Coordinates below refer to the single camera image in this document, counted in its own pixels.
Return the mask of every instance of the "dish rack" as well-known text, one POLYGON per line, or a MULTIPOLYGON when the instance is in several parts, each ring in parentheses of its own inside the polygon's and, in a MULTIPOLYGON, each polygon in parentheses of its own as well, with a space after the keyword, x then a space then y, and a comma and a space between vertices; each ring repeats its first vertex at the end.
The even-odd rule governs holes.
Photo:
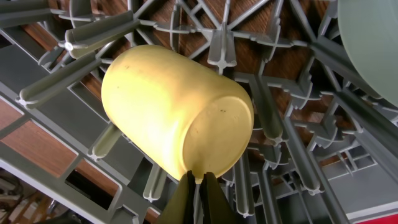
MULTIPOLYGON (((119 39, 137 46, 140 35, 147 44, 158 43, 143 27, 170 35, 172 50, 178 50, 180 35, 201 33, 206 39, 188 57, 195 59, 208 50, 210 65, 219 75, 249 85, 257 109, 254 129, 262 130, 272 144, 249 143, 265 162, 258 164, 246 151, 221 178, 226 198, 245 223, 349 223, 393 213, 397 210, 398 189, 398 108, 382 99, 357 73, 344 47, 333 41, 340 35, 337 1, 330 1, 318 32, 314 33, 298 0, 274 0, 266 33, 235 30, 242 21, 268 3, 259 0, 237 19, 228 21, 230 0, 219 22, 204 0, 190 8, 176 0, 170 22, 140 19, 157 0, 128 0, 128 11, 117 16, 92 13, 90 1, 70 0, 69 11, 50 9, 47 0, 0 1, 0 33, 12 44, 0 49, 1 98, 23 116, 0 131, 3 138, 28 120, 33 120, 58 139, 77 157, 60 177, 54 177, 1 143, 0 167, 46 193, 93 223, 142 223, 151 208, 157 213, 167 204, 178 182, 134 145, 106 116, 100 100, 80 80, 91 73, 98 81, 112 63, 104 54, 119 39), (280 12, 290 4, 309 42, 280 37, 280 12), (204 27, 195 14, 204 10, 216 27, 204 27), (184 12, 192 25, 180 23, 184 12), (73 28, 60 29, 58 16, 73 28), (45 52, 19 25, 39 23, 58 45, 45 52), (249 39, 264 48, 255 74, 226 72, 236 60, 234 39, 249 39), (298 80, 262 75, 276 48, 305 47, 311 54, 298 80), (322 89, 311 81, 314 60, 321 62, 333 89, 322 89), (281 88, 290 103, 280 116, 269 87, 281 88), (333 96, 320 123, 291 118, 308 101, 333 96), (342 107, 354 129, 336 126, 335 112, 342 107), (304 146, 296 127, 313 137, 304 146), (336 163, 319 166, 332 156, 336 163), (65 183, 70 172, 85 160, 119 186, 107 210, 65 183), (363 193, 357 197, 353 192, 363 193)), ((195 196, 195 223, 203 212, 195 196)))

